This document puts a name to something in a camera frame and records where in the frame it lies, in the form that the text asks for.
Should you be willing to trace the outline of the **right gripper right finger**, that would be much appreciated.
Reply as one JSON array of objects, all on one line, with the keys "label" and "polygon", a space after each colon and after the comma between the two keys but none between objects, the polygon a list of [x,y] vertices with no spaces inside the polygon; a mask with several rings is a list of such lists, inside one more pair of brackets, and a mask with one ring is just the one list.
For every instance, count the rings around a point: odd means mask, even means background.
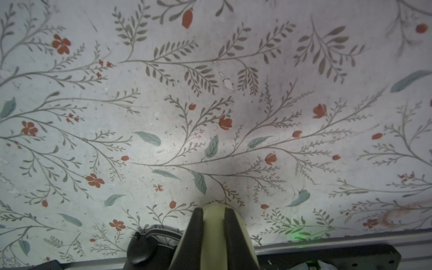
[{"label": "right gripper right finger", "polygon": [[229,270],[259,270],[254,252],[249,248],[237,215],[231,208],[225,209],[224,231]]}]

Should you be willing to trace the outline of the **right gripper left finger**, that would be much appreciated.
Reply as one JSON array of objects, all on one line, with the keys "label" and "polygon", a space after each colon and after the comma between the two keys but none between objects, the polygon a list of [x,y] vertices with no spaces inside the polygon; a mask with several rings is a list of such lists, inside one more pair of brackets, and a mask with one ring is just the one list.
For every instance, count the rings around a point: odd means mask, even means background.
[{"label": "right gripper left finger", "polygon": [[171,261],[170,270],[199,270],[204,236],[204,212],[196,208]]}]

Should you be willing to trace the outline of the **light green mug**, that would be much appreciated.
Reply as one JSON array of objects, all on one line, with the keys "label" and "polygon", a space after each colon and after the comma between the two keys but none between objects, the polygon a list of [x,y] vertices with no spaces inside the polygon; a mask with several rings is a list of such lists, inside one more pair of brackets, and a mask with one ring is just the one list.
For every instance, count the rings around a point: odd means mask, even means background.
[{"label": "light green mug", "polygon": [[[231,207],[214,202],[201,208],[204,212],[204,236],[202,239],[201,266],[199,270],[228,270],[224,217],[225,209]],[[254,252],[258,262],[252,240],[249,236],[244,221],[242,220],[238,212],[235,209],[233,210],[237,215],[237,219],[249,245],[249,248],[252,252]]]}]

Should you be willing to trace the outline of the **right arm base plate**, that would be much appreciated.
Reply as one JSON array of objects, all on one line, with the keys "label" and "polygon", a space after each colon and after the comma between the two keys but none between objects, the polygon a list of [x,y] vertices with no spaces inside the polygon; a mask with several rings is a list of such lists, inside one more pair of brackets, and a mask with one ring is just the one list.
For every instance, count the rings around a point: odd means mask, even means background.
[{"label": "right arm base plate", "polygon": [[401,259],[388,244],[258,255],[261,270],[396,270]]}]

